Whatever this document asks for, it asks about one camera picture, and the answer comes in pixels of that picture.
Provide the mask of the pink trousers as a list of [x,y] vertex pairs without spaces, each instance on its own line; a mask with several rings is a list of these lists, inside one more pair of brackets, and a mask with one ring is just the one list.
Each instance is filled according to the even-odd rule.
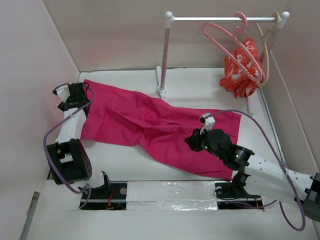
[[210,178],[230,180],[232,170],[206,151],[194,152],[186,144],[200,117],[213,114],[214,128],[223,130],[237,143],[241,116],[214,109],[175,107],[144,93],[90,80],[88,97],[93,99],[81,138],[105,144],[141,146],[157,162]]

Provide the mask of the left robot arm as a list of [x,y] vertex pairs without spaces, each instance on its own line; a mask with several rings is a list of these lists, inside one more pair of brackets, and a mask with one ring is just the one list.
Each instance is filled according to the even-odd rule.
[[103,172],[103,181],[91,188],[88,184],[78,190],[71,184],[78,181],[88,181],[92,176],[92,165],[81,143],[81,133],[90,112],[90,106],[95,95],[86,82],[63,83],[55,87],[52,93],[60,98],[57,106],[63,113],[63,120],[50,129],[43,137],[44,152],[50,167],[54,182],[65,185],[72,192],[98,195],[107,198],[111,192],[108,175]]

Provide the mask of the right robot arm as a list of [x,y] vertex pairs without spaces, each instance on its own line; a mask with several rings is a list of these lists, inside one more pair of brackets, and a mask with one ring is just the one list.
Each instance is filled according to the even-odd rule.
[[194,129],[185,140],[194,152],[209,152],[236,172],[231,191],[237,197],[245,194],[269,197],[292,207],[302,208],[304,215],[320,220],[320,174],[304,174],[282,169],[262,159],[252,150],[233,144],[221,129]]

